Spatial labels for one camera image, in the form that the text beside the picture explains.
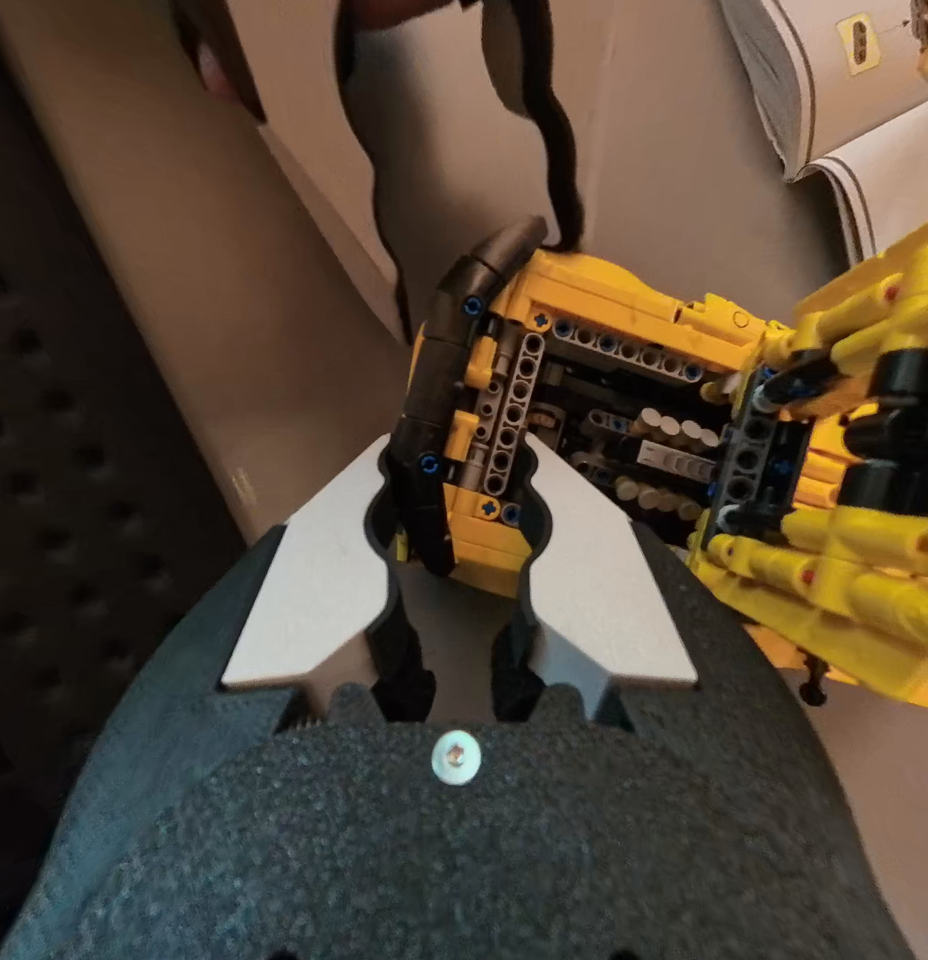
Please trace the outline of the grey desk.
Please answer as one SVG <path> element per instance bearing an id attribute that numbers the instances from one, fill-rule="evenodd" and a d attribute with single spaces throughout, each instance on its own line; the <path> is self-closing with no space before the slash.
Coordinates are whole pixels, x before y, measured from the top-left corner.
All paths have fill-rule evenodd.
<path id="1" fill-rule="evenodd" d="M 385 429 L 407 348 L 374 316 L 169 2 L 0 2 L 0 49 L 246 534 Z M 785 187 L 716 2 L 550 2 L 585 249 L 784 319 L 840 271 Z M 479 2 L 359 30 L 345 108 L 415 323 L 467 242 L 551 214 L 542 140 L 492 86 Z"/>

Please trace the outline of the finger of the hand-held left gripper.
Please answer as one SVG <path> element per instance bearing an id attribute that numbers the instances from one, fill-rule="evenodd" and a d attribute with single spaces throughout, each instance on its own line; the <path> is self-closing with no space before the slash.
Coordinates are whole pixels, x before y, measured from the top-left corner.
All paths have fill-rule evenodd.
<path id="1" fill-rule="evenodd" d="M 374 166 L 341 94 L 341 3 L 229 1 L 228 8 L 266 116 L 265 143 L 365 304 L 409 344 L 404 283 L 374 209 Z"/>
<path id="2" fill-rule="evenodd" d="M 585 205 L 578 187 L 573 127 L 555 90 L 556 29 L 547 1 L 484 1 L 481 45 L 494 91 L 511 113 L 525 118 L 542 140 L 545 186 L 557 239 L 545 248 L 578 250 Z"/>

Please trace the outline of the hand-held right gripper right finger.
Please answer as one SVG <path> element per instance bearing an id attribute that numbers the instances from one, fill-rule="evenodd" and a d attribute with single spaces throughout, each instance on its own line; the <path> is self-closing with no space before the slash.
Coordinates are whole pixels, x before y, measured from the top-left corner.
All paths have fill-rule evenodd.
<path id="1" fill-rule="evenodd" d="M 526 721 L 556 685 L 589 720 L 624 686 L 692 689 L 698 672 L 626 513 L 533 434 L 515 470 L 531 552 L 494 641 L 495 719 Z"/>

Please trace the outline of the open instruction booklet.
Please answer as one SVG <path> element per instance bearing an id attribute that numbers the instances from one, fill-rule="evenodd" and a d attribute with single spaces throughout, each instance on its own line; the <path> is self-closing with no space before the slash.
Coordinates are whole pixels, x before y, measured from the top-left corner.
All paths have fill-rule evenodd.
<path id="1" fill-rule="evenodd" d="M 789 182 L 830 182 L 852 265 L 928 222 L 928 1 L 720 1 Z"/>

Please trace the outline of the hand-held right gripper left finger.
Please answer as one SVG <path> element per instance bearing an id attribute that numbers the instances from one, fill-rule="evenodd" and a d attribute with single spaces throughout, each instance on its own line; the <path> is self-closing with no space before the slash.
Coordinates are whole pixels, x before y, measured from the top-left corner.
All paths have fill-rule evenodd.
<path id="1" fill-rule="evenodd" d="M 388 721 L 427 719 L 436 679 L 398 582 L 389 441 L 375 440 L 282 527 L 225 690 L 299 690 L 325 715 L 338 688 L 359 684 Z"/>

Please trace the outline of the yellow toy brick car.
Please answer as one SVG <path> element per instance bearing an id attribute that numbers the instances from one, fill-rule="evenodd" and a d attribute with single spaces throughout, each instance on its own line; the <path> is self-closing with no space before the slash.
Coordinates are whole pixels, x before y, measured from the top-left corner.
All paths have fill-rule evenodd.
<path id="1" fill-rule="evenodd" d="M 515 597 L 523 441 L 576 476 L 583 534 L 644 521 L 751 622 L 799 692 L 833 676 L 928 709 L 928 222 L 798 304 L 680 301 L 532 218 L 462 257 L 414 345 L 436 413 L 402 458 L 398 557 Z"/>

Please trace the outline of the person's left hand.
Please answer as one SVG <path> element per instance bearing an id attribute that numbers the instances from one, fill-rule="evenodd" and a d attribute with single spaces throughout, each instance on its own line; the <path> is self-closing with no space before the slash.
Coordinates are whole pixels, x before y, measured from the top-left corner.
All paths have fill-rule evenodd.
<path id="1" fill-rule="evenodd" d="M 170 1 L 182 49 L 212 96 L 240 104 L 258 125 L 267 121 L 254 75 L 227 1 Z"/>

